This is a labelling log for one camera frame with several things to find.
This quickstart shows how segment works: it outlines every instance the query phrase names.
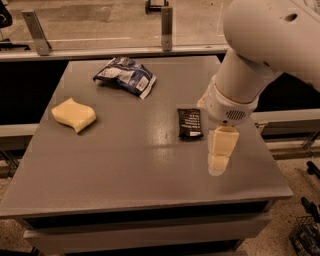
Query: yellow sponge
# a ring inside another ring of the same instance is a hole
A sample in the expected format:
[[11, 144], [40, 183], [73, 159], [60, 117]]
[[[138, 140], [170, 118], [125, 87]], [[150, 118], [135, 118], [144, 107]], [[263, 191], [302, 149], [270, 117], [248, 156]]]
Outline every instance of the yellow sponge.
[[235, 127], [220, 126], [215, 130], [209, 131], [208, 165], [211, 175], [221, 175], [226, 170], [238, 138], [239, 133]]
[[72, 98], [56, 106], [51, 112], [57, 122], [73, 127], [76, 133], [96, 120], [91, 107], [79, 104]]

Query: table surface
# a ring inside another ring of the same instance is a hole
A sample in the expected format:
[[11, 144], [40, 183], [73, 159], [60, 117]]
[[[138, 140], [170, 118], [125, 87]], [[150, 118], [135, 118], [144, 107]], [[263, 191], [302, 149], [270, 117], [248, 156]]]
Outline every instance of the table surface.
[[[137, 59], [156, 76], [144, 100], [92, 77], [108, 60], [70, 62], [0, 205], [1, 217], [126, 211], [277, 200], [292, 196], [251, 120], [226, 172], [208, 173], [204, 137], [178, 137], [178, 108], [195, 107], [219, 61], [214, 56]], [[97, 121], [76, 134], [51, 109], [64, 100], [91, 106]]]

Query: gray table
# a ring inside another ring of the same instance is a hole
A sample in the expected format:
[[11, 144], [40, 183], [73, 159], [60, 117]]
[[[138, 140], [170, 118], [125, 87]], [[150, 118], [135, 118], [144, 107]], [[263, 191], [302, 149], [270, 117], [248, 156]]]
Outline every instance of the gray table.
[[[204, 111], [205, 136], [178, 137], [177, 109], [196, 106], [219, 67], [215, 57], [138, 61], [157, 76], [144, 100], [94, 84], [107, 61], [69, 63], [1, 202], [0, 216], [23, 222], [26, 239], [45, 253], [242, 241], [270, 221], [275, 200], [292, 196], [250, 120], [219, 177], [208, 173], [206, 134], [215, 125]], [[69, 97], [97, 115], [79, 135], [50, 112]]]

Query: blue and white package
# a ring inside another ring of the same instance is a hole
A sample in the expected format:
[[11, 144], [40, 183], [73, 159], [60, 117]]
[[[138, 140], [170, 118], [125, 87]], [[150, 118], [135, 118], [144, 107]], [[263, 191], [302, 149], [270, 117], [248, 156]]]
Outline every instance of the blue and white package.
[[118, 84], [141, 99], [150, 93], [156, 77], [142, 64], [128, 57], [113, 58], [93, 80], [115, 79]]

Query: concrete floor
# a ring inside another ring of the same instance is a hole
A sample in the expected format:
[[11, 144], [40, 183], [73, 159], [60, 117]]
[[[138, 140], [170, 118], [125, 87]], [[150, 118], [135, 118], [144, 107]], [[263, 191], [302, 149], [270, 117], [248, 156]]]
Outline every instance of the concrete floor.
[[[239, 250], [247, 251], [249, 256], [295, 255], [289, 235], [296, 224], [296, 218], [307, 215], [300, 204], [301, 197], [304, 196], [316, 204], [320, 202], [320, 180], [306, 172], [306, 162], [309, 160], [320, 166], [320, 143], [317, 142], [313, 147], [316, 157], [311, 158], [304, 154], [303, 158], [290, 159], [290, 154], [304, 152], [301, 145], [302, 143], [298, 140], [286, 143], [267, 143], [274, 157], [277, 157], [278, 154], [281, 155], [281, 158], [285, 155], [289, 158], [277, 160], [277, 164], [294, 196], [289, 200], [278, 201], [271, 209], [271, 223], [256, 238], [247, 239], [240, 246]], [[0, 201], [10, 181], [10, 179], [0, 179]], [[0, 250], [31, 251], [32, 248], [22, 238], [23, 229], [18, 223], [13, 220], [1, 220], [0, 230]]]
[[[222, 17], [231, 1], [170, 0], [173, 44], [225, 44]], [[7, 9], [13, 25], [1, 32], [14, 43], [32, 46], [21, 11], [33, 9], [55, 50], [161, 46], [160, 13], [146, 15], [145, 0], [11, 0]]]
[[[174, 8], [174, 44], [225, 44], [221, 20], [231, 1], [169, 0]], [[32, 44], [20, 12], [34, 9], [55, 50], [160, 46], [160, 15], [146, 15], [144, 4], [144, 0], [9, 0], [7, 8], [14, 23], [2, 29], [1, 33], [3, 38], [10, 38], [13, 43]], [[279, 145], [268, 144], [268, 147], [274, 154], [287, 154], [288, 149], [290, 153], [297, 150], [297, 145], [286, 145], [283, 150]], [[294, 197], [278, 202], [271, 210], [272, 222], [258, 237], [242, 244], [240, 249], [246, 250], [249, 256], [295, 255], [288, 237], [295, 219], [306, 215], [300, 198], [305, 196], [320, 203], [320, 181], [306, 173], [308, 160], [311, 158], [305, 156], [277, 161]], [[320, 166], [319, 158], [312, 160]], [[10, 182], [10, 179], [0, 179], [0, 201]], [[31, 250], [22, 238], [23, 229], [15, 221], [1, 220], [0, 230], [0, 249]]]

